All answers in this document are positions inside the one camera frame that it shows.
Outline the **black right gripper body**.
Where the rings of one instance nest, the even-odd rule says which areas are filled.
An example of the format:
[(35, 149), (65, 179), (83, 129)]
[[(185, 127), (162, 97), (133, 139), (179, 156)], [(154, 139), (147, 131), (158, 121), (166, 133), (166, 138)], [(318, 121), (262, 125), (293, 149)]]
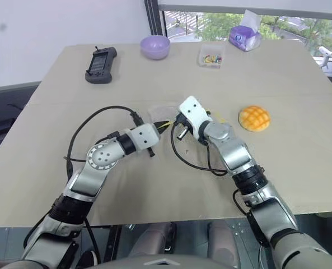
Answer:
[(176, 139), (182, 141), (186, 135), (194, 137), (194, 129), (189, 120), (183, 113), (179, 112), (176, 116), (173, 130), (176, 132)]

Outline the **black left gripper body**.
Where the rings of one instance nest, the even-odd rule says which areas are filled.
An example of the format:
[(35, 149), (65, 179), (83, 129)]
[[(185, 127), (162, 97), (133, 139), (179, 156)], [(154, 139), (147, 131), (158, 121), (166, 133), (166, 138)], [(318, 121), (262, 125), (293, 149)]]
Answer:
[(152, 147), (160, 141), (160, 138), (161, 138), (161, 136), (160, 136), (156, 126), (154, 124), (149, 124), (148, 134), (147, 134), (147, 141), (148, 141), (147, 151), (148, 151), (150, 157), (155, 156), (155, 153), (154, 153)]

